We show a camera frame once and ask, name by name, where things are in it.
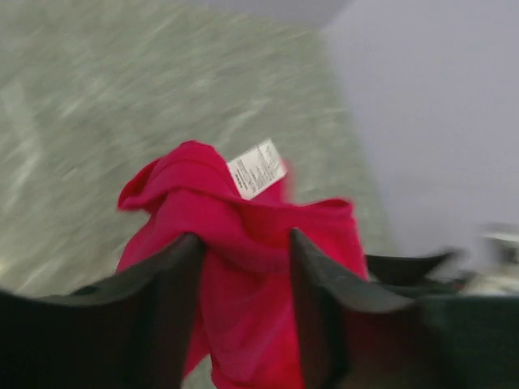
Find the pink red t-shirt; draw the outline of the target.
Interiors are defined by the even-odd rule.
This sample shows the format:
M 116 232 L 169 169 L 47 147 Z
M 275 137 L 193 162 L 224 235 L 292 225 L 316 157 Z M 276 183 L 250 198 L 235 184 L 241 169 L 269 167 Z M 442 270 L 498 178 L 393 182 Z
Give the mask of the pink red t-shirt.
M 141 169 L 118 208 L 144 211 L 119 270 L 184 233 L 206 247 L 186 372 L 209 357 L 218 388 L 300 388 L 290 282 L 290 231 L 302 230 L 356 276 L 367 265 L 351 203 L 307 205 L 286 195 L 289 170 L 271 140 L 233 160 L 194 140 Z

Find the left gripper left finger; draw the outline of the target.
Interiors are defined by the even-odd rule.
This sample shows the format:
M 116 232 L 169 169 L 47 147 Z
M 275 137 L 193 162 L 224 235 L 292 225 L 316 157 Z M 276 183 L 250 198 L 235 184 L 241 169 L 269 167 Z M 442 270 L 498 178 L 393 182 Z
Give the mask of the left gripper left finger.
M 2 387 L 180 387 L 203 259 L 185 234 L 68 295 L 2 291 Z

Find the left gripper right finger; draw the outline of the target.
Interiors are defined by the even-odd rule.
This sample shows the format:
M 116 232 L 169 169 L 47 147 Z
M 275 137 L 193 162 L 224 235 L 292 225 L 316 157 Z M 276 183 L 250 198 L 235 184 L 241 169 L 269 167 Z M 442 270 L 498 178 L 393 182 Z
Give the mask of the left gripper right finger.
M 306 388 L 515 388 L 518 298 L 465 295 L 431 271 L 458 259 L 370 255 L 368 281 L 300 230 L 290 267 Z

